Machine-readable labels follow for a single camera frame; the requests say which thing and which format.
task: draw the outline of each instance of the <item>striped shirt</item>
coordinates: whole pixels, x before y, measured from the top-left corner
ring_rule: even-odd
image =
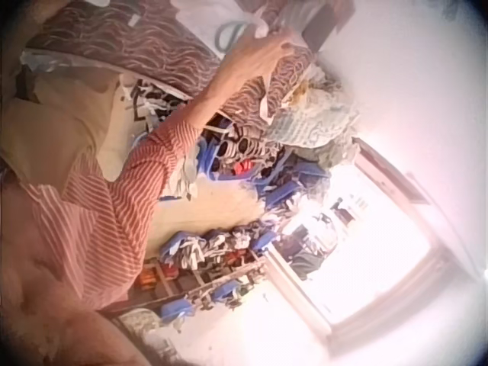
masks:
[[[86,153],[62,195],[48,185],[24,185],[43,241],[90,307],[101,309],[127,295],[142,269],[155,203],[199,135],[184,120],[167,120],[131,152],[116,181],[106,181],[95,154]]]

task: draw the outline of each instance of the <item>person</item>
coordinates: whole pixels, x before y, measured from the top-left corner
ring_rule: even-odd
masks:
[[[148,365],[96,310],[139,274],[156,199],[175,164],[226,99],[271,73],[293,50],[284,32],[249,27],[212,81],[130,154],[106,181],[96,155],[118,75],[66,68],[21,74],[19,56],[69,0],[34,0],[2,34],[2,349],[20,364]]]

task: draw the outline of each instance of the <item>floor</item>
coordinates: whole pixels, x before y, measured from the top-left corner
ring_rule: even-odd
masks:
[[[122,100],[119,88],[114,97],[111,126],[98,156],[104,176],[114,180],[120,174],[134,138],[144,130],[143,122],[134,122],[131,104]],[[158,202],[152,219],[146,256],[156,255],[158,248],[179,230],[204,233],[215,228],[230,228],[248,223],[262,214],[254,190],[239,182],[214,182],[205,176],[197,181],[198,196],[192,202]]]

